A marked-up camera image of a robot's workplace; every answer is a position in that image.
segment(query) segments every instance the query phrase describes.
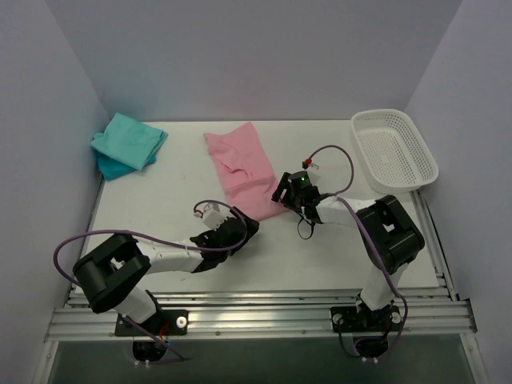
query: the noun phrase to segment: white table surface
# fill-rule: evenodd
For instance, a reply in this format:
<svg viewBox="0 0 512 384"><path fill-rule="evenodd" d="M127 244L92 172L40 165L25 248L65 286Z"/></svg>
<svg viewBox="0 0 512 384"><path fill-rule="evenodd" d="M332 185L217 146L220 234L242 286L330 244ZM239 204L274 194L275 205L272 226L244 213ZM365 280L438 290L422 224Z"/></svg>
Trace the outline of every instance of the white table surface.
<svg viewBox="0 0 512 384"><path fill-rule="evenodd" d="M183 240L207 228L193 216L192 207L206 198L224 199L224 193L203 138L205 132L224 134L244 122L150 122L169 137L155 164L106 182L92 229L129 229L168 240ZM349 121L253 122L277 178L295 172L311 152L325 144L344 147L354 160L354 184L346 198L379 198L365 179L351 140ZM337 150L314 157L320 165L321 192L334 192L347 183L350 168ZM398 195L418 225L409 194ZM356 229L316 226L310 240L297 234L298 216L286 212L261 222L259 232L233 257L217 268L199 273L168 272L145 276L139 283L152 292L241 292L276 290L359 289L370 270ZM91 251L107 236L93 236ZM402 276L400 287L438 286L427 249Z"/></svg>

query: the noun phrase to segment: white plastic basket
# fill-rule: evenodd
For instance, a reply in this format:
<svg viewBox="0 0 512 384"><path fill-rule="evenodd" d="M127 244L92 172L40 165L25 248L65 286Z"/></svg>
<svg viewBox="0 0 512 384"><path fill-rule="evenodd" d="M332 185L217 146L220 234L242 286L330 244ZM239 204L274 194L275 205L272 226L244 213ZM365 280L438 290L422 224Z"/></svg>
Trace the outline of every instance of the white plastic basket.
<svg viewBox="0 0 512 384"><path fill-rule="evenodd" d="M376 191L409 192L438 177L438 165L418 128L403 112L359 112L352 117L352 131L366 178Z"/></svg>

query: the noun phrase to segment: screw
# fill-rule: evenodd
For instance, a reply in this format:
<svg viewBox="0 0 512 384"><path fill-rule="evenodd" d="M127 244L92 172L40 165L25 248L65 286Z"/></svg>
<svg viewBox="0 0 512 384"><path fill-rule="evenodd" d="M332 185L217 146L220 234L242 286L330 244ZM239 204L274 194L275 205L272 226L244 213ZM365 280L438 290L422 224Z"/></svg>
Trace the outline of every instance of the screw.
<svg viewBox="0 0 512 384"><path fill-rule="evenodd" d="M179 318L176 319L176 326L182 330L183 328L186 327L186 324L187 324L187 320L184 316L180 316Z"/></svg>
<svg viewBox="0 0 512 384"><path fill-rule="evenodd" d="M399 324L401 320L402 316L400 316L400 314L398 314L397 312L392 313L391 322L393 322L394 324Z"/></svg>
<svg viewBox="0 0 512 384"><path fill-rule="evenodd" d="M343 316L341 316L340 314L335 314L333 316L333 323L334 324L343 324Z"/></svg>

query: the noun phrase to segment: pink towel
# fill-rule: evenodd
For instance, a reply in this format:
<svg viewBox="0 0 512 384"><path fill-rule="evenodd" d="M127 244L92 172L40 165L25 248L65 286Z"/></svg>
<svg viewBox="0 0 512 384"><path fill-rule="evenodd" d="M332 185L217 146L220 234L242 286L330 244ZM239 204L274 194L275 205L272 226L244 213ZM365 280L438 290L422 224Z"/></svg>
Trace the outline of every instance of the pink towel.
<svg viewBox="0 0 512 384"><path fill-rule="evenodd" d="M228 134L205 134L205 140L230 205L259 221L286 210L270 200L278 180L252 122Z"/></svg>

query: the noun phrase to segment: white wall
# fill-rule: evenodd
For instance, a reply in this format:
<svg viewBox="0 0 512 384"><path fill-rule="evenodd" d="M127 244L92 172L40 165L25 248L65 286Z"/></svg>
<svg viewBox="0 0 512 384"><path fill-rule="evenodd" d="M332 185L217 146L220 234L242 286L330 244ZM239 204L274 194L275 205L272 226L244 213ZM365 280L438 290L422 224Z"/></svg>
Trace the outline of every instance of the white wall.
<svg viewBox="0 0 512 384"><path fill-rule="evenodd" d="M460 0L47 0L110 115L406 107Z"/></svg>
<svg viewBox="0 0 512 384"><path fill-rule="evenodd" d="M68 284L52 264L86 228L98 187L89 142L106 113L43 0L0 2L0 382L30 381ZM62 253L70 268L80 245Z"/></svg>
<svg viewBox="0 0 512 384"><path fill-rule="evenodd" d="M511 1L464 0L406 109L439 165L427 200L496 383L512 377L511 20Z"/></svg>

